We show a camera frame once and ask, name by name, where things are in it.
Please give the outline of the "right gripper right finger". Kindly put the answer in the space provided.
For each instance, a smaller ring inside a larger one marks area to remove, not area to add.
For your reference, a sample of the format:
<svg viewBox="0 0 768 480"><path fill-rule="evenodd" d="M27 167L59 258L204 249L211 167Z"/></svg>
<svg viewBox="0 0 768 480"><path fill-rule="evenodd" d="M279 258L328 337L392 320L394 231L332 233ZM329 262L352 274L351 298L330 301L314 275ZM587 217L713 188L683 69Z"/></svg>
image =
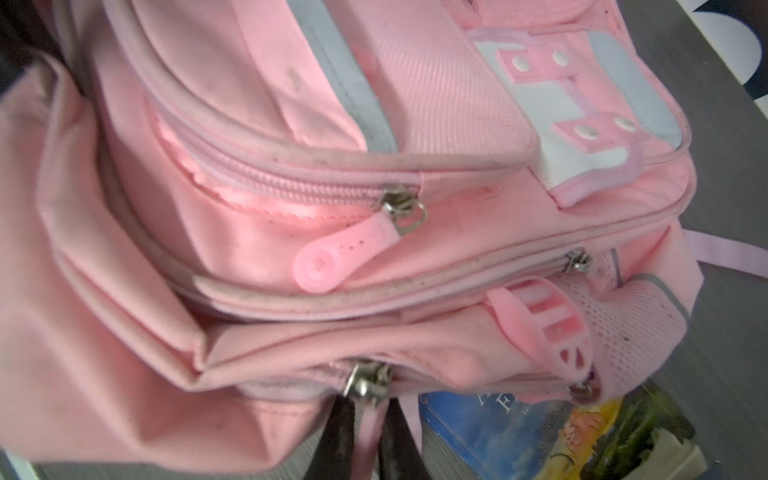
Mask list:
<svg viewBox="0 0 768 480"><path fill-rule="evenodd" d="M390 401L378 447L381 480L431 480L397 399Z"/></svg>

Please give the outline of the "pink student backpack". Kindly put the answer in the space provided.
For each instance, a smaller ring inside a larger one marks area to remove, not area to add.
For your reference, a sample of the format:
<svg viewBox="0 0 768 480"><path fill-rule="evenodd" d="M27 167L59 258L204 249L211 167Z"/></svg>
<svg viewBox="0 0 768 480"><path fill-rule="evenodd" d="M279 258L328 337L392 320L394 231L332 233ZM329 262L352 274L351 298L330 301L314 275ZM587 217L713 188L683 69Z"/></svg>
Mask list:
<svg viewBox="0 0 768 480"><path fill-rule="evenodd" d="M355 405L595 406L681 342L691 130L613 1L5 1L1 447L255 473Z"/></svg>

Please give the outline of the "blue animal farm book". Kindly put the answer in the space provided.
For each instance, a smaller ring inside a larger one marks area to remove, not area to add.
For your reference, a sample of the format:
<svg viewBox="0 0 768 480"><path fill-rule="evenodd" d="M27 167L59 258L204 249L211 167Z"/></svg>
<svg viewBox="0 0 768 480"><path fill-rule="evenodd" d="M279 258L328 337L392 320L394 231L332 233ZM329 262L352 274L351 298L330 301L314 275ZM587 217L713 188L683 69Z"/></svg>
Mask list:
<svg viewBox="0 0 768 480"><path fill-rule="evenodd" d="M698 479L709 468L694 426L652 382L595 406L436 392L420 415L481 479Z"/></svg>

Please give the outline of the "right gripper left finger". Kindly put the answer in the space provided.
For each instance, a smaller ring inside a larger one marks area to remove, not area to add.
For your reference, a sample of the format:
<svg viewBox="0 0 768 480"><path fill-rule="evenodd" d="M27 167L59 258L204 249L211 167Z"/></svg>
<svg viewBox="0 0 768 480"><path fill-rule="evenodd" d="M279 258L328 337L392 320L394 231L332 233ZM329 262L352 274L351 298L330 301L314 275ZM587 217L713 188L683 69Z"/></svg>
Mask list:
<svg viewBox="0 0 768 480"><path fill-rule="evenodd" d="M356 409L337 397L303 480L349 480L355 445Z"/></svg>

